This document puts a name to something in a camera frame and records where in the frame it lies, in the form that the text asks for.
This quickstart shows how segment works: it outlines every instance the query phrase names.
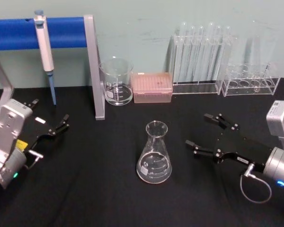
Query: blue bar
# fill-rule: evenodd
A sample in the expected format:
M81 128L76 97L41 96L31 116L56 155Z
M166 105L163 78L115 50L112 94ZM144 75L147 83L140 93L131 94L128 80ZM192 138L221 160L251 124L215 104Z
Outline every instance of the blue bar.
M83 17L47 18L51 48L86 47ZM34 20L0 20L0 51L39 49Z

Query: beaker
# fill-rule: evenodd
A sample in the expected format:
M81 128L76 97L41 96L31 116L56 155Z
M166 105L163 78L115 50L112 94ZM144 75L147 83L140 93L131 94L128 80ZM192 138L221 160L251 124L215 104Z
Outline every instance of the beaker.
M147 183L162 183L171 174L171 163L164 143L167 131L167 125L160 121L146 125L148 140L136 169L139 177Z
M121 58L112 58L100 64L104 74L105 99L112 105L125 105L133 98L130 78L133 65Z

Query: pipette tip box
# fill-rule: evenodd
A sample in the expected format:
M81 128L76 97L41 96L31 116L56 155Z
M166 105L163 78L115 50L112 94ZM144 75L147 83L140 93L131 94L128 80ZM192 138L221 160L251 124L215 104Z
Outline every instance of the pipette tip box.
M132 76L135 103L170 103L172 79L169 73L135 73Z

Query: black table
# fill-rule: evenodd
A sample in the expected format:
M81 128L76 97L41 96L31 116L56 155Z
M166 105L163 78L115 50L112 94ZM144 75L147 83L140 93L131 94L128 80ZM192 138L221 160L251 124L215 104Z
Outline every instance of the black table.
M105 121L94 118L89 87L57 88L56 94L54 108L48 88L15 91L21 102L39 98L34 115L52 124L68 113L71 127L55 143L39 144L44 159L21 171L0 196L0 226L284 226L284 188L258 174L273 197L253 204L240 192L243 165L194 159L184 143L213 147L221 129L205 123L203 114L222 113L251 139L280 146L266 113L274 100L284 100L284 79L274 96L178 95L169 104L106 104ZM165 142L173 172L159 185L144 183L135 170L152 120L169 127ZM260 183L246 180L244 188L255 199L267 196Z

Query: light green wall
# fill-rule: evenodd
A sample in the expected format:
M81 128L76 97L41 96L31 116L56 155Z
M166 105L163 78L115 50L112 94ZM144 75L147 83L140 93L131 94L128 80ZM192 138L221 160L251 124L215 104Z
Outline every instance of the light green wall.
M130 59L136 72L164 69L169 38L182 21L214 21L240 31L251 19L267 28L284 20L284 0L8 0L0 1L0 19L33 17L35 9L48 17L93 14L100 58ZM273 59L284 77L284 33ZM88 84L85 49L53 50L53 60L57 87ZM47 86L38 50L0 52L0 62L15 87Z

